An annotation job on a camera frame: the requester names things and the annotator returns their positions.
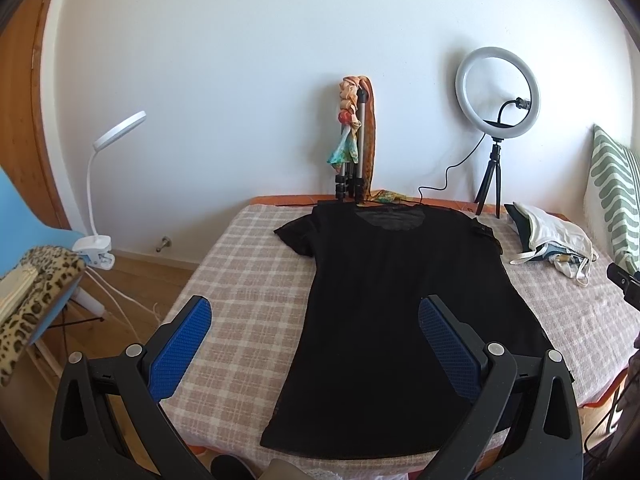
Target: wavy pattern fabric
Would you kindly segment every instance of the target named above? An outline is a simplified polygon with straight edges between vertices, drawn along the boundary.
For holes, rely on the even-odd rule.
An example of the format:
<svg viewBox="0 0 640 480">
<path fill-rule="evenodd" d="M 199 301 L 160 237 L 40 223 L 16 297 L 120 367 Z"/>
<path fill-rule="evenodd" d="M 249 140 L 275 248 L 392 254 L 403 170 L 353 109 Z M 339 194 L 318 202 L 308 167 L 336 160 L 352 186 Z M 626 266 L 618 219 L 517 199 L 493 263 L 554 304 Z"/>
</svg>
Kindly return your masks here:
<svg viewBox="0 0 640 480">
<path fill-rule="evenodd" d="M 613 259 L 634 274 L 640 269 L 640 166 L 602 128 L 594 126 L 593 133 L 589 184 L 598 190 Z"/>
</svg>

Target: black t-shirt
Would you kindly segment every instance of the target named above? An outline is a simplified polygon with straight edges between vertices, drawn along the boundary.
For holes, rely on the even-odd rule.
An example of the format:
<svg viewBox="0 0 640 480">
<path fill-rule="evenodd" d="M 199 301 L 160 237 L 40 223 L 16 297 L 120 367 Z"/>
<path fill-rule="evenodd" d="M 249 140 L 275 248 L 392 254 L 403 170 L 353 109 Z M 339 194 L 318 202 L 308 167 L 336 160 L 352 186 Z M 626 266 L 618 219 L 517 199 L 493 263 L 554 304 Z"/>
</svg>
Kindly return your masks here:
<svg viewBox="0 0 640 480">
<path fill-rule="evenodd" d="M 441 447 L 470 404 L 418 326 L 430 294 L 487 343 L 538 357 L 552 347 L 511 285 L 491 228 L 461 212 L 329 203 L 275 233 L 317 268 L 262 446 L 324 459 Z"/>
</svg>

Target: shoe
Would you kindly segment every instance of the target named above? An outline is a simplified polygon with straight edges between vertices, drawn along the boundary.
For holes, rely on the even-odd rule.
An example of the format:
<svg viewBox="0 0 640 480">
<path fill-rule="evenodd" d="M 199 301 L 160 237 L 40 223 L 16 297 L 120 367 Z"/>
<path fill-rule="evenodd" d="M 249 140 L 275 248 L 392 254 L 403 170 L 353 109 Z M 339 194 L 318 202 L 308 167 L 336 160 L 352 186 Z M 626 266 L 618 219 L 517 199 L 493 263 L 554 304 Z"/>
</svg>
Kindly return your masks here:
<svg viewBox="0 0 640 480">
<path fill-rule="evenodd" d="M 233 455 L 218 455 L 211 461 L 209 470 L 216 480 L 256 480 L 244 462 Z"/>
</svg>

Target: chair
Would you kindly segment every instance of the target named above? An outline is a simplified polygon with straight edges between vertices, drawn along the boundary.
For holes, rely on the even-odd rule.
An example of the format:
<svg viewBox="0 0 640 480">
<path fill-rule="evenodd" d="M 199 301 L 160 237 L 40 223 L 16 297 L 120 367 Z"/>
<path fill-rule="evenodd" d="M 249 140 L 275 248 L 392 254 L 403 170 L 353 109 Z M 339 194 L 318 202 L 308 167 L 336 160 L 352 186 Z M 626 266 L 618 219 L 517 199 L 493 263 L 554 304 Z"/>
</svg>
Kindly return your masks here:
<svg viewBox="0 0 640 480">
<path fill-rule="evenodd" d="M 71 249 L 75 241 L 83 236 L 76 231 L 55 229 L 44 225 L 24 203 L 7 174 L 0 167 L 0 276 L 13 269 L 23 254 L 32 247 L 56 245 Z M 38 338 L 64 308 L 79 282 L 80 278 L 45 313 L 29 341 L 29 345 L 36 343 L 44 359 L 59 377 L 62 373 L 60 364 L 46 345 L 38 341 Z"/>
</svg>

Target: plaid tablecloth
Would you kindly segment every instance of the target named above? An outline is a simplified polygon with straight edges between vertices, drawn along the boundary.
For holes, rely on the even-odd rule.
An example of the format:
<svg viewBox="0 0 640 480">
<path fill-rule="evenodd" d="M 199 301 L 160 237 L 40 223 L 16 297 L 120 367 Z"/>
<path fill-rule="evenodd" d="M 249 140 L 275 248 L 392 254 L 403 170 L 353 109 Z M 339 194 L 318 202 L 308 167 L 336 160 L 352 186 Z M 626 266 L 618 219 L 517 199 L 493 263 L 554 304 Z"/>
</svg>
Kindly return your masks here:
<svg viewBox="0 0 640 480">
<path fill-rule="evenodd" d="M 165 320 L 197 294 L 211 302 L 212 327 L 162 407 L 188 444 L 231 452 L 261 468 L 276 457 L 345 478 L 423 468 L 434 453 L 327 461 L 284 455 L 259 444 L 298 346 L 316 270 L 311 258 L 298 256 L 273 230 L 310 211 L 248 206 L 212 247 Z M 633 354 L 640 328 L 640 313 L 607 280 L 610 260 L 601 253 L 590 284 L 582 288 L 545 262 L 511 266 L 509 260 L 521 250 L 516 233 L 504 218 L 483 214 L 480 221 L 494 229 L 511 282 L 564 355 L 575 377 L 578 405 L 597 399 Z M 494 436 L 493 444 L 499 441 Z"/>
</svg>

